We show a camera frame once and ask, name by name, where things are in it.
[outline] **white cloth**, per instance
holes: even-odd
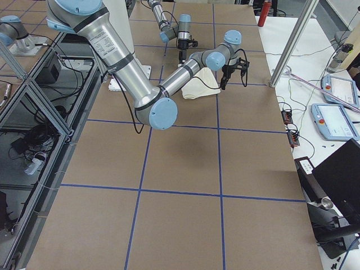
[[[195,75],[201,78],[204,83],[212,88],[218,88],[218,83],[208,67],[204,67]],[[195,99],[198,97],[210,96],[220,93],[220,89],[210,89],[201,80],[192,78],[187,84],[182,87],[182,96],[187,99]]]

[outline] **red fire extinguisher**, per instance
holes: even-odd
[[[263,8],[261,9],[261,14],[258,22],[259,27],[263,27],[266,17],[268,16],[269,10],[271,8],[271,0],[265,0]]]

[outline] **white table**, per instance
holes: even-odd
[[[259,28],[264,51],[267,53],[267,62],[271,73],[272,70],[276,67],[280,58],[280,55],[276,54],[281,54],[284,50],[285,44],[293,30],[296,21],[296,18],[268,17],[266,19],[265,25],[262,28]],[[310,19],[292,55],[311,54],[320,50],[323,51],[315,53],[311,56],[292,56],[288,63],[292,69],[292,73],[305,80],[319,80],[329,58],[334,52],[333,47],[331,47],[329,40],[325,36],[317,20]],[[347,71],[336,73],[336,76],[350,79]],[[289,76],[282,76],[276,85],[276,94],[279,96],[278,101],[281,102],[284,99],[286,103],[291,105],[292,109],[304,109],[302,105],[290,100],[289,79]],[[311,141],[315,147],[315,153],[311,158],[311,162],[316,167],[333,152],[335,152],[341,145],[343,145],[344,142],[325,141],[320,135],[311,118],[311,104],[325,103],[323,95],[317,90],[315,90],[312,94],[313,89],[301,82],[292,80],[290,83],[292,99],[305,105],[308,103],[305,113],[299,110],[295,110],[293,111],[292,118],[298,128],[301,126],[300,135]],[[313,82],[313,84],[319,86],[320,82]],[[356,114],[350,110],[347,110],[347,112],[352,121],[360,121],[359,114]],[[359,132],[360,125],[355,124],[355,127]],[[312,152],[312,146],[307,141],[300,138],[300,146],[294,148],[293,157],[296,159],[303,156],[311,156]],[[329,259],[320,247],[319,253],[321,255],[324,269],[330,269],[333,263],[337,263],[337,269],[339,268],[341,261],[338,263],[336,259]],[[359,269],[360,250],[353,250],[349,253],[342,270]]]

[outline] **light blue joint cap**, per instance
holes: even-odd
[[[170,41],[169,38],[168,38],[168,36],[165,34],[165,32],[160,32],[160,38],[161,38],[161,40],[162,40],[164,43]]]
[[[76,34],[74,29],[72,29],[71,27],[68,27],[67,25],[59,24],[58,22],[49,20],[48,18],[46,18],[46,20],[47,20],[47,26],[51,29],[54,29],[54,30],[60,31],[60,32],[69,33],[69,34]]]
[[[205,60],[206,66],[212,71],[217,71],[225,65],[226,59],[220,52],[212,52]]]
[[[2,23],[20,23],[21,22],[20,18],[15,15],[4,16],[0,19],[0,21]]]
[[[55,2],[65,11],[80,16],[95,13],[102,4],[101,0],[55,0]]]
[[[5,46],[10,46],[14,42],[12,38],[10,38],[9,36],[3,33],[0,33],[0,41],[2,41],[2,43],[4,43]]]
[[[154,129],[168,129],[175,123],[177,115],[176,103],[172,99],[164,97],[155,102],[148,118]]]
[[[179,21],[181,21],[182,23],[190,23],[191,16],[189,14],[181,14]]]
[[[241,34],[237,30],[229,30],[225,33],[224,41],[234,44],[234,45],[240,45],[241,44]]]

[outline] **white label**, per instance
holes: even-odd
[[[301,160],[300,165],[303,167],[306,174],[312,174],[313,173],[313,167],[311,166],[309,160],[307,160],[307,159]]]
[[[101,31],[99,35],[90,39],[89,42],[101,58],[105,58],[118,50],[105,31]]]

